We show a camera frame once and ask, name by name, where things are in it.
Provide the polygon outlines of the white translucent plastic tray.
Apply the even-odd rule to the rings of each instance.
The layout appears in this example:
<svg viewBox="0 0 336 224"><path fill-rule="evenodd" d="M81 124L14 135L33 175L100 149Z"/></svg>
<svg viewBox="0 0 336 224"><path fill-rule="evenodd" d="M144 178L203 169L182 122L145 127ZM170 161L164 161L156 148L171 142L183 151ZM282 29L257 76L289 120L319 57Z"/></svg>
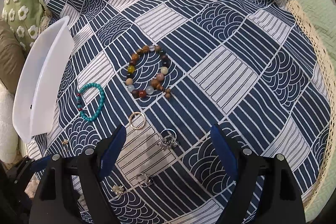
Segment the white translucent plastic tray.
<svg viewBox="0 0 336 224"><path fill-rule="evenodd" d="M19 78L13 126L26 144L52 129L58 90L74 48L69 16L46 28L36 39Z"/></svg>

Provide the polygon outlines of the white boucle cushion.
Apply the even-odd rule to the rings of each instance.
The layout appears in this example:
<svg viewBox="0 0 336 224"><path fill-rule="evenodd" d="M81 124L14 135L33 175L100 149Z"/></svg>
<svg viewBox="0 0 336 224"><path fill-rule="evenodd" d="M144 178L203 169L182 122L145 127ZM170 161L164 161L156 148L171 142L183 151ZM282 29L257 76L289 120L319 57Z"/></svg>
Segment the white boucle cushion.
<svg viewBox="0 0 336 224"><path fill-rule="evenodd" d="M18 155L18 134L13 126L14 97L1 83L0 94L0 141L1 161L13 164Z"/></svg>

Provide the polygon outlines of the brown cushion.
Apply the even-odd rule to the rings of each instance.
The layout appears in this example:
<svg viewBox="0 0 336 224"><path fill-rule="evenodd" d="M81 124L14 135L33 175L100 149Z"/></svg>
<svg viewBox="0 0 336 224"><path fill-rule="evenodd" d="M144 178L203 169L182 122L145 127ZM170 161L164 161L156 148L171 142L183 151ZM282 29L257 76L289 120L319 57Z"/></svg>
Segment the brown cushion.
<svg viewBox="0 0 336 224"><path fill-rule="evenodd" d="M1 82L11 94L15 94L25 57L10 26L3 19L1 19L0 36Z"/></svg>

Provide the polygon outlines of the green daisy embroidered pillow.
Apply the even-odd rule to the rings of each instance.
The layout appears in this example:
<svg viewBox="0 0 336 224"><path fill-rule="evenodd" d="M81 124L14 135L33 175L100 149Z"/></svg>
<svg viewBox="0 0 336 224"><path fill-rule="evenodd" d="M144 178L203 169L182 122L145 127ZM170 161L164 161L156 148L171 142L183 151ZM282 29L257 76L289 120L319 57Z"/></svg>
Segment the green daisy embroidered pillow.
<svg viewBox="0 0 336 224"><path fill-rule="evenodd" d="M45 14L39 0L4 0L2 18L27 55L38 38Z"/></svg>

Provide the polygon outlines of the navy white patterned cloth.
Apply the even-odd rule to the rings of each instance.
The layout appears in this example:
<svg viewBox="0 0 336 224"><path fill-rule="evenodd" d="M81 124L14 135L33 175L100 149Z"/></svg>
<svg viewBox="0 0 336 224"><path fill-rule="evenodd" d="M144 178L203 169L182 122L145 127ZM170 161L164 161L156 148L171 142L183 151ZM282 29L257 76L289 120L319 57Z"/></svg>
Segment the navy white patterned cloth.
<svg viewBox="0 0 336 224"><path fill-rule="evenodd" d="M44 0L75 46L52 130L35 159L76 156L122 124L104 193L122 223L214 223L235 182L210 140L218 124L254 153L283 154L309 201L331 103L316 49L286 0ZM178 146L162 151L171 128ZM118 198L112 186L123 185Z"/></svg>

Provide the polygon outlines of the light green quilted bedspread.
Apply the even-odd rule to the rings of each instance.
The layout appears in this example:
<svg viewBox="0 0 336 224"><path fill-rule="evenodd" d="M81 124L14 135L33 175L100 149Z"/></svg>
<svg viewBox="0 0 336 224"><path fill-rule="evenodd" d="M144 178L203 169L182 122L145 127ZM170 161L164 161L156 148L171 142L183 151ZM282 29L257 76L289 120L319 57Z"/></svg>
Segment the light green quilted bedspread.
<svg viewBox="0 0 336 224"><path fill-rule="evenodd" d="M307 33L316 42L318 62L331 99L331 132L318 186L307 202L306 216L315 223L335 223L335 3L332 0L295 0Z"/></svg>

